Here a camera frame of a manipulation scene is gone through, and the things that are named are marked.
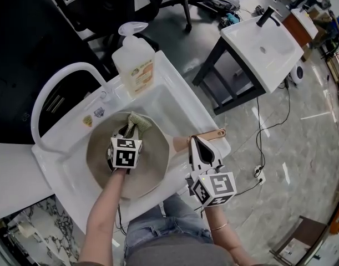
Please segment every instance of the black faucet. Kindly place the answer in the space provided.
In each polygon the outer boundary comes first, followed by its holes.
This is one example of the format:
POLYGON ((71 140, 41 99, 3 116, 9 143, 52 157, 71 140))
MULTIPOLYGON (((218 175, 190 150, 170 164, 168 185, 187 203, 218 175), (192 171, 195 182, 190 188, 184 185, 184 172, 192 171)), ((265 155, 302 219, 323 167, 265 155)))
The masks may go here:
POLYGON ((258 20, 257 22, 258 27, 262 27, 269 18, 271 18, 275 22, 277 27, 280 27, 280 23, 271 16, 274 12, 277 13, 280 17, 282 17, 282 15, 278 13, 276 9, 269 6, 268 9, 264 12, 263 16, 258 20))

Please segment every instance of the power outlet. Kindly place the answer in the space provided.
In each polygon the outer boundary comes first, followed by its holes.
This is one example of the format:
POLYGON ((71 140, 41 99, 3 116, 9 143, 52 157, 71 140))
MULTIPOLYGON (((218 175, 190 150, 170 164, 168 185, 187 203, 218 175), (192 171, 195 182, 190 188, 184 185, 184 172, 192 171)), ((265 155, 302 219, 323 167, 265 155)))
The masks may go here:
POLYGON ((260 174, 256 177, 256 179, 258 181, 260 181, 262 179, 262 182, 259 182, 260 185, 263 185, 263 183, 266 181, 265 180, 265 175, 264 175, 264 171, 260 171, 260 174))
POLYGON ((264 175, 264 172, 263 170, 260 171, 260 168, 261 166, 256 166, 253 170, 253 176, 258 180, 260 181, 262 179, 262 181, 259 183, 260 185, 263 185, 263 183, 266 181, 265 179, 265 175, 264 175))

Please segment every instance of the beige bowl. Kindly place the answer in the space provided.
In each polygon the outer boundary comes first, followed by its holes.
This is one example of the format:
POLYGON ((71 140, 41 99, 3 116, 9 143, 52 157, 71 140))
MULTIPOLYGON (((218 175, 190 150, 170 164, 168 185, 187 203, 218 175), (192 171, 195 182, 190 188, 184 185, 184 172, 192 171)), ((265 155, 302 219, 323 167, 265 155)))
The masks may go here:
MULTIPOLYGON (((87 148, 87 164, 97 183, 104 188, 111 175, 107 149, 113 131, 124 126, 130 112, 117 112, 104 120, 92 132, 87 148)), ((126 175, 121 197, 136 199, 155 189, 163 180, 169 163, 170 147, 161 129, 153 125, 143 134, 143 148, 138 165, 126 175)))

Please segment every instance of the marble wall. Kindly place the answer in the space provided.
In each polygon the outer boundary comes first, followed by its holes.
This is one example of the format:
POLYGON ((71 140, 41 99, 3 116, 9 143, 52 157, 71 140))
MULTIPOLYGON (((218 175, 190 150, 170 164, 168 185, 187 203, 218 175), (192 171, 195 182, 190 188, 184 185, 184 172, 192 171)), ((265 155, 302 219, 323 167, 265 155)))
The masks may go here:
POLYGON ((71 266, 77 262, 84 234, 55 196, 23 210, 18 225, 15 239, 39 265, 71 266))

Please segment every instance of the label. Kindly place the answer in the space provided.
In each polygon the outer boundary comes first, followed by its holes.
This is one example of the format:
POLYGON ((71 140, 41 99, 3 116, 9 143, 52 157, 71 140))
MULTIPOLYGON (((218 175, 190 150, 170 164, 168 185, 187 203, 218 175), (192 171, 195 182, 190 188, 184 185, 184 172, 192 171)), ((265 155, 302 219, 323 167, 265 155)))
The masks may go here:
POLYGON ((153 61, 136 67, 131 73, 131 85, 136 93, 141 92, 153 82, 153 61))
POLYGON ((104 112, 105 112, 105 110, 102 108, 102 107, 99 107, 95 112, 94 112, 94 115, 96 116, 96 117, 102 117, 102 116, 104 116, 104 112))
POLYGON ((85 118, 83 118, 83 123, 87 125, 88 127, 93 126, 93 119, 90 115, 87 115, 85 118))

